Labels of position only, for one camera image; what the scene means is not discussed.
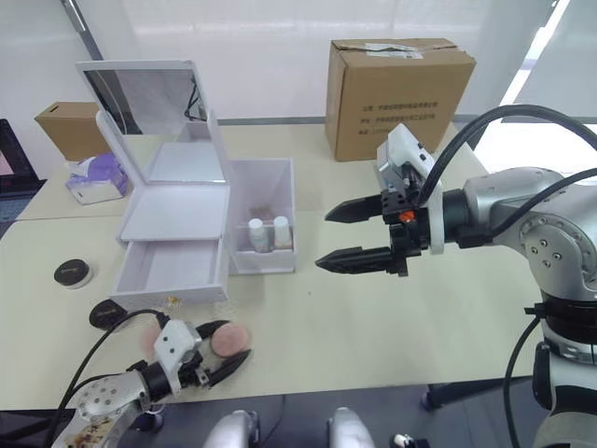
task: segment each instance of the mirror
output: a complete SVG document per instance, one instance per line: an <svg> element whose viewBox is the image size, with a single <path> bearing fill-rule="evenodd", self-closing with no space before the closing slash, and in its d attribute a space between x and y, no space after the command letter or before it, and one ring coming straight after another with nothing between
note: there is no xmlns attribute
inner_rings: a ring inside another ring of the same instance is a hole
<svg viewBox="0 0 597 448"><path fill-rule="evenodd" d="M192 70L84 73L146 183L224 181Z"/></svg>

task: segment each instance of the black round compact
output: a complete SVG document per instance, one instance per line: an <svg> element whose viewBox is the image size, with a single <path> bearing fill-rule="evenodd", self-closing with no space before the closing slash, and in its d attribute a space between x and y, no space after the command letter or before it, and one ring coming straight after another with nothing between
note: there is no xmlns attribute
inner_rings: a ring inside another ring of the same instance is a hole
<svg viewBox="0 0 597 448"><path fill-rule="evenodd" d="M90 324L97 329L111 329L114 324L122 320L127 311L115 301L100 301L90 313Z"/></svg>
<svg viewBox="0 0 597 448"><path fill-rule="evenodd" d="M92 277L93 270L82 259L69 259L54 272L54 280L69 289L77 289L87 285Z"/></svg>

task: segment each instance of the open drawer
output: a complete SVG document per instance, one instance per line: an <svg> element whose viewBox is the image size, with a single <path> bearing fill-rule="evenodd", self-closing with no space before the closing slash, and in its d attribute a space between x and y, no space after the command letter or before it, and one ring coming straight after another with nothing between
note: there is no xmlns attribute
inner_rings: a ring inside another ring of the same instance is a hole
<svg viewBox="0 0 597 448"><path fill-rule="evenodd" d="M227 299L221 240L130 242L111 299L128 311Z"/></svg>

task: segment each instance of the small white bottle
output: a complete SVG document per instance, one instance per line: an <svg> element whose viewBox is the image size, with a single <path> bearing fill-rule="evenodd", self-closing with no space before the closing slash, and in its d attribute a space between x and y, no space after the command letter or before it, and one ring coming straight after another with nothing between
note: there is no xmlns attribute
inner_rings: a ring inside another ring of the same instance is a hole
<svg viewBox="0 0 597 448"><path fill-rule="evenodd" d="M276 249L292 249L292 236L287 217L273 220L273 245Z"/></svg>
<svg viewBox="0 0 597 448"><path fill-rule="evenodd" d="M249 239L256 252L270 252L268 230L258 217L254 217L249 221Z"/></svg>

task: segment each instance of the pink object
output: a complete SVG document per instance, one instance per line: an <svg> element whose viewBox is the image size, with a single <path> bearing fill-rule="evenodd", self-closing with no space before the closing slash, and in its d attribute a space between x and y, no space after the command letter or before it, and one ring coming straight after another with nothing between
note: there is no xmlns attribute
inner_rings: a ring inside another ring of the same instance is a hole
<svg viewBox="0 0 597 448"><path fill-rule="evenodd" d="M141 350L143 350L143 354L145 355L146 359L154 358L155 352L153 349L153 344L160 336L160 333L161 329L157 322L145 327L143 333L141 333L141 340L139 341L139 344L141 345Z"/></svg>
<svg viewBox="0 0 597 448"><path fill-rule="evenodd" d="M214 332L211 344L219 357L233 357L249 345L249 332L241 324L224 324Z"/></svg>

